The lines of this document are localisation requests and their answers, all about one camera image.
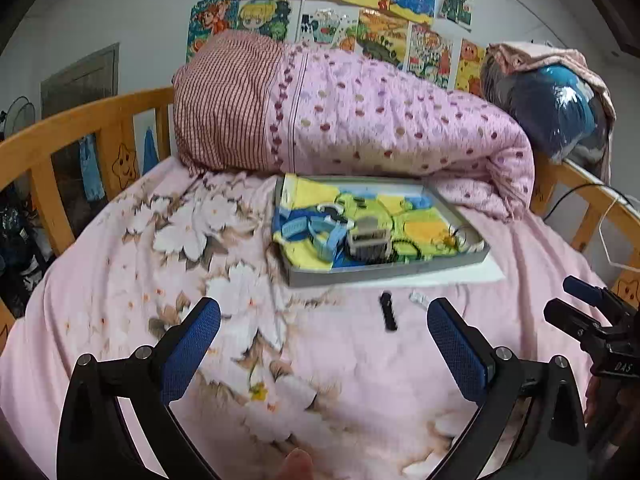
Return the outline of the person's right hand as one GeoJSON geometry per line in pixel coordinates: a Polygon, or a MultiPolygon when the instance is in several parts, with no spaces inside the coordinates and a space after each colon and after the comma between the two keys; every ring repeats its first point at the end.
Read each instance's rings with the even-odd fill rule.
{"type": "Polygon", "coordinates": [[[591,376],[584,417],[590,458],[607,462],[639,432],[639,383],[591,376]]]}

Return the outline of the person's left hand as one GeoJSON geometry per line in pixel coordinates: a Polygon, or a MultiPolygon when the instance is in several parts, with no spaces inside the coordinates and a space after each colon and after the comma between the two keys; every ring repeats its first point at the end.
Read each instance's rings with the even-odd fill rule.
{"type": "Polygon", "coordinates": [[[314,464],[308,453],[296,448],[288,456],[278,471],[278,480],[312,480],[314,464]]]}

